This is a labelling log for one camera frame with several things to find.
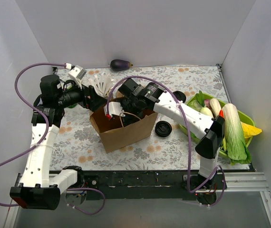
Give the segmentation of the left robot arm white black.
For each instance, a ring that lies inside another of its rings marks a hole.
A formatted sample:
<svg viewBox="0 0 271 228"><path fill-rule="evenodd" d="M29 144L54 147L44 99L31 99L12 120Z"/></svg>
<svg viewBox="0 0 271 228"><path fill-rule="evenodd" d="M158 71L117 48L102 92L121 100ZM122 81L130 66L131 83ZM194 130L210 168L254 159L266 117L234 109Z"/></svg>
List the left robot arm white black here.
<svg viewBox="0 0 271 228"><path fill-rule="evenodd" d="M10 197L24 209L55 210L60 195L71 187L79 190L85 179L78 166L65 167L54 178L49 177L53 145L58 135L65 108L79 104L92 112L104 106L107 99L99 96L93 86L78 86L68 80L61 84L58 75L42 77L41 94L34 103L31 146L27 164L17 187Z"/></svg>

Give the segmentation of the brown paper bag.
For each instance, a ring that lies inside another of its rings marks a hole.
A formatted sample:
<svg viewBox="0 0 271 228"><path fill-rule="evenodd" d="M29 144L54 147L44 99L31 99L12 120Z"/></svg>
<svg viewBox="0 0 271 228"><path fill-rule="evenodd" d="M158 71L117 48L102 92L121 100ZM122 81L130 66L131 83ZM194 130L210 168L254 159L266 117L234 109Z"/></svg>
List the brown paper bag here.
<svg viewBox="0 0 271 228"><path fill-rule="evenodd" d="M101 107L90 115L90 122L99 134L106 153L110 153L149 137L157 116L157 113L145 110L141 120L123 127L122 118L116 116L109 120Z"/></svg>

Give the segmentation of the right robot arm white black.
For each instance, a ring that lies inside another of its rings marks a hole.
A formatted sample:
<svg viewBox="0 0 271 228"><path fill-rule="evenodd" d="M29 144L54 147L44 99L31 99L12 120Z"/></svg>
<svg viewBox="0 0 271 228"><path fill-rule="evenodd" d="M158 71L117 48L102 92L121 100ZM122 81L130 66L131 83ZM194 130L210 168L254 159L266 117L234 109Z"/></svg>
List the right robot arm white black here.
<svg viewBox="0 0 271 228"><path fill-rule="evenodd" d="M187 128L188 134L194 134L200 141L195 151L201 156L197 184L187 174L188 191L193 193L201 187L211 188L216 183L217 159L224 137L225 120L204 115L179 101L165 85L150 79L146 87L134 81L135 76L121 79L114 86L136 108L150 109L165 115Z"/></svg>

